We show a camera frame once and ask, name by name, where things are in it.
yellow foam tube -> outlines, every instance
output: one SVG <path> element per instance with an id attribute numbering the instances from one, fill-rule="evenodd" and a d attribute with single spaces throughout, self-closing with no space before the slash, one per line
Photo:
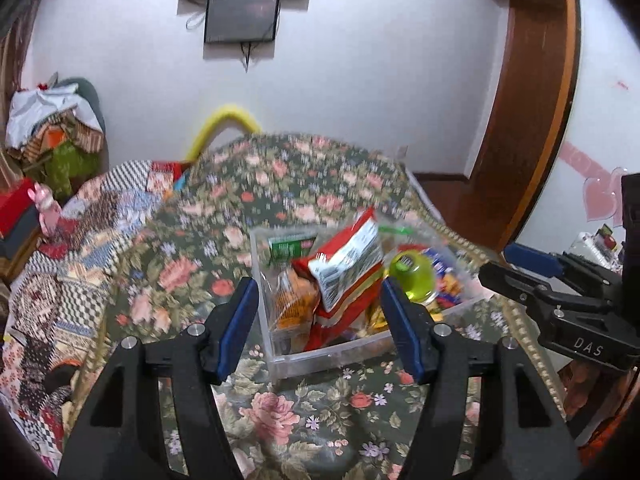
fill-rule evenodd
<path id="1" fill-rule="evenodd" d="M 212 139 L 211 135 L 216 131 L 217 127 L 226 120 L 240 123 L 249 134 L 259 134 L 262 131 L 260 124 L 257 123 L 249 112 L 236 105 L 224 105 L 213 112 L 211 117 L 207 119 L 207 122 L 204 123 L 204 126 L 200 129 L 198 136 L 193 141 L 187 153 L 186 160 L 188 162 L 195 162 L 197 160 L 203 150 L 215 138 L 213 137 Z"/>

clear container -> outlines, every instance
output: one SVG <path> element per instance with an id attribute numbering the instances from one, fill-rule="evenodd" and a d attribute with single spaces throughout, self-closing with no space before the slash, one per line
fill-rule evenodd
<path id="1" fill-rule="evenodd" d="M 461 293 L 462 302 L 442 311 L 444 320 L 447 318 L 456 319 L 465 310 L 468 310 L 478 301 L 482 300 L 482 289 L 475 282 L 471 275 L 462 267 L 456 257 L 446 248 L 440 235 L 428 226 L 422 226 L 418 234 L 410 234 L 415 231 L 413 227 L 402 224 L 390 218 L 376 215 L 380 226 L 380 239 L 385 261 L 388 262 L 395 254 L 399 244 L 424 243 L 435 249 L 441 261 L 448 267 L 456 270 L 456 277 L 463 283 Z M 308 352 L 288 353 L 295 351 L 296 337 L 308 333 L 309 325 L 299 326 L 288 330 L 270 330 L 270 308 L 268 295 L 265 293 L 267 285 L 265 275 L 270 275 L 273 279 L 274 270 L 270 269 L 268 262 L 269 245 L 268 239 L 272 237 L 287 236 L 293 234 L 308 234 L 313 232 L 318 238 L 314 244 L 311 254 L 321 244 L 335 235 L 341 227 L 329 228 L 326 226 L 291 226 L 286 228 L 254 228 L 250 232 L 253 274 L 260 290 L 260 303 L 258 306 L 258 317 L 260 319 L 260 331 L 262 333 L 262 347 L 264 358 L 269 369 L 271 381 L 302 376 L 339 368 L 345 365 L 360 362 L 369 358 L 378 357 L 394 348 L 394 342 L 388 330 L 375 335 L 366 336 L 360 339 L 334 344 L 325 348 L 319 348 Z"/>

green bottle cap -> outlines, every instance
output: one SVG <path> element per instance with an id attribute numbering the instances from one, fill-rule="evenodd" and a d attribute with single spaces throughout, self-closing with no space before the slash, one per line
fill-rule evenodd
<path id="1" fill-rule="evenodd" d="M 436 277 L 431 259 L 420 251 L 409 250 L 396 254 L 389 265 L 393 276 L 411 301 L 423 303 L 436 295 Z"/>

pile of clothes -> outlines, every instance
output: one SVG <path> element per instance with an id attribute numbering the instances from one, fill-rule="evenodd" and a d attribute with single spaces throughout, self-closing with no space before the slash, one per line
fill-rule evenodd
<path id="1" fill-rule="evenodd" d="M 23 173 L 65 202 L 100 170 L 104 119 L 94 87 L 75 78 L 16 92 L 5 142 Z"/>

chip bag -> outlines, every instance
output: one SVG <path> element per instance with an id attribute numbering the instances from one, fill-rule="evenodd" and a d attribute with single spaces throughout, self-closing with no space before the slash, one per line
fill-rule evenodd
<path id="1" fill-rule="evenodd" d="M 278 275 L 278 285 L 273 295 L 275 326 L 284 330 L 309 323 L 319 301 L 320 294 L 315 282 L 300 278 L 291 268 L 283 270 Z"/>
<path id="2" fill-rule="evenodd" d="M 383 257 L 378 223 L 369 208 L 315 254 L 291 261 L 298 274 L 318 283 L 321 294 L 305 351 L 338 337 L 379 295 Z"/>

